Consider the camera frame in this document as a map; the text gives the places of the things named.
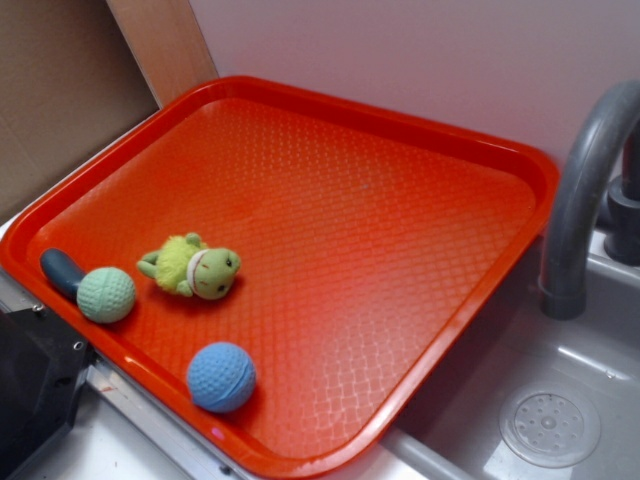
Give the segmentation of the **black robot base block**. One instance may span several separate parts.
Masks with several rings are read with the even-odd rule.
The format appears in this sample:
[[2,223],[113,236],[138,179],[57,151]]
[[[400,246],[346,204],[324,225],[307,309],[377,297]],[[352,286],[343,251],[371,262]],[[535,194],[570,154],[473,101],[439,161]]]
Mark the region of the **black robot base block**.
[[1,314],[1,477],[14,479],[74,426],[92,350],[42,304]]

